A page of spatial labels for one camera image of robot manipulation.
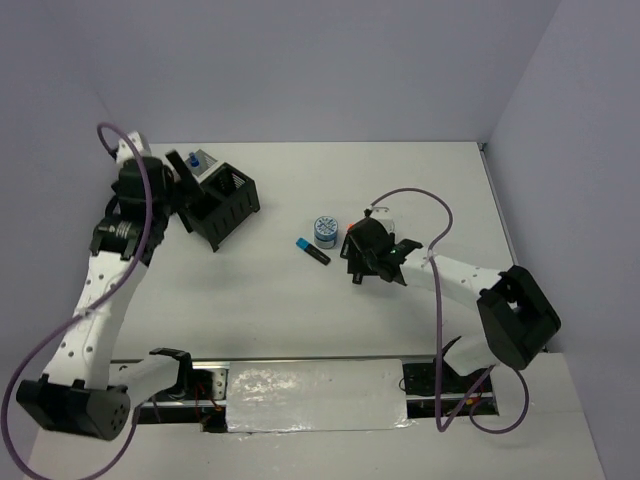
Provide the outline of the blue cap spray bottle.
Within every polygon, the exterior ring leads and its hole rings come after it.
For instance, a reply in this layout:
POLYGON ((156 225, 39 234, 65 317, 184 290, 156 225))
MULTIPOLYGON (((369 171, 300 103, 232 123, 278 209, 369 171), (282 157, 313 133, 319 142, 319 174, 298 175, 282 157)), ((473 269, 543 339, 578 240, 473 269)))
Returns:
POLYGON ((189 163, 193 169, 197 169, 201 166, 200 161, 194 152, 189 153, 189 163))

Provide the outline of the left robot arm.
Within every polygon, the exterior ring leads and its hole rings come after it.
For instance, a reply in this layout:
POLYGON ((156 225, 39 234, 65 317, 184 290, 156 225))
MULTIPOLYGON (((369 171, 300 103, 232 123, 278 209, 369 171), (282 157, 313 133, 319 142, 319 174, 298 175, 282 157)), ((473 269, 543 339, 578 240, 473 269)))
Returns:
POLYGON ((138 285, 162 242, 176 193, 169 167, 145 155, 121 162, 116 205, 95 227, 87 278, 61 342, 36 380, 24 379, 17 403, 45 430, 111 441, 130 412, 160 392, 189 396, 191 355, 166 347, 119 372, 114 346, 138 285))

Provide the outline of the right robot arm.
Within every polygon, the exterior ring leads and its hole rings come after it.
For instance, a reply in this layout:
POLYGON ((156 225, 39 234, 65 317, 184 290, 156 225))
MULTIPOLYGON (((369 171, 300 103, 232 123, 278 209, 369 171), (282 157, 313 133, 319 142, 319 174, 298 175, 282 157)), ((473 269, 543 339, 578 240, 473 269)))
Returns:
POLYGON ((470 374, 493 365, 525 370, 561 327, 561 320, 531 273, 518 265, 486 269, 435 254, 421 243, 398 241, 392 223, 366 217, 347 231, 341 257, 352 281, 366 276, 423 288, 478 312, 483 333, 443 349, 436 383, 457 391, 470 374))

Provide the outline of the blue highlighter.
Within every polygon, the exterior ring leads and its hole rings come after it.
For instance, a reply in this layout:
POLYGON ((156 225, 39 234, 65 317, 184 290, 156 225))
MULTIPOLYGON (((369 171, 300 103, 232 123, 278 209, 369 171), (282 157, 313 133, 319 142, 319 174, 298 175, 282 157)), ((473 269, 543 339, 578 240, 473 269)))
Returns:
POLYGON ((296 241, 296 246, 324 266, 329 265, 331 262, 331 259, 329 256, 324 254, 320 249, 318 249, 316 246, 309 243, 304 238, 299 238, 296 241))

